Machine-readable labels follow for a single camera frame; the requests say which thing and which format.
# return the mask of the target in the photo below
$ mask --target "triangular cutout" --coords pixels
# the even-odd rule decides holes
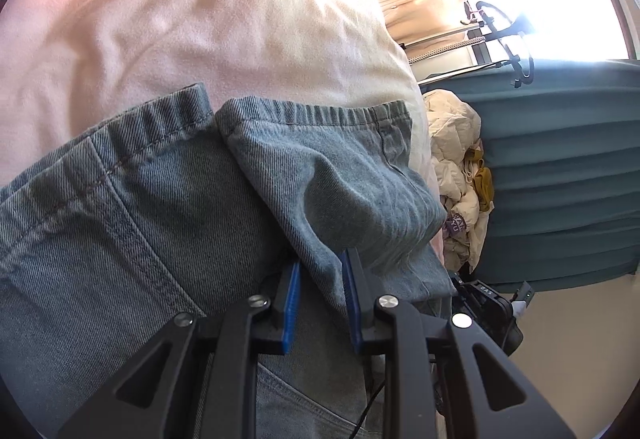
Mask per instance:
[[[494,356],[477,343],[473,350],[491,410],[497,412],[524,403],[526,400],[524,392],[505,372]]]
[[[149,408],[158,390],[171,344],[162,343],[116,391],[116,398],[138,408]]]

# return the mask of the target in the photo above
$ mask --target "blue curtain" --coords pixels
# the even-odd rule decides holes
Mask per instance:
[[[476,278],[502,292],[524,280],[545,291],[635,272],[637,61],[537,61],[534,83],[519,89],[504,69],[437,85],[482,117],[495,210]]]

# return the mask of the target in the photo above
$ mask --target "bright window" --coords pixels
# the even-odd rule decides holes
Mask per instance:
[[[479,0],[469,0],[473,6]],[[625,37],[611,0],[483,0],[511,20],[525,13],[537,33],[526,36],[534,58],[607,60],[629,58]],[[506,38],[521,56],[517,37]],[[506,57],[499,42],[487,43],[492,60]]]

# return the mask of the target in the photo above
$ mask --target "silver bolt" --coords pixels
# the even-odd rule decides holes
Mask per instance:
[[[392,294],[383,294],[380,298],[378,298],[378,303],[387,309],[392,307],[396,307],[398,305],[398,298],[393,296]]]
[[[466,329],[467,327],[471,327],[473,320],[471,320],[471,316],[464,313],[456,313],[451,318],[453,325],[456,327],[460,327],[461,329]]]
[[[269,299],[261,294],[254,294],[249,297],[251,307],[264,307],[269,303]]]
[[[189,327],[193,323],[193,316],[189,313],[178,313],[174,318],[178,327]]]

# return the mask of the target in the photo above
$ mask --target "jeans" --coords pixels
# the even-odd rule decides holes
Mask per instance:
[[[200,84],[108,120],[0,190],[0,375],[53,438],[166,321],[260,291],[303,262],[292,352],[260,358],[257,436],[347,437],[367,399],[336,253],[432,312],[452,287],[444,211],[408,167],[402,102],[254,97],[215,114]],[[378,437],[363,430],[359,437]]]

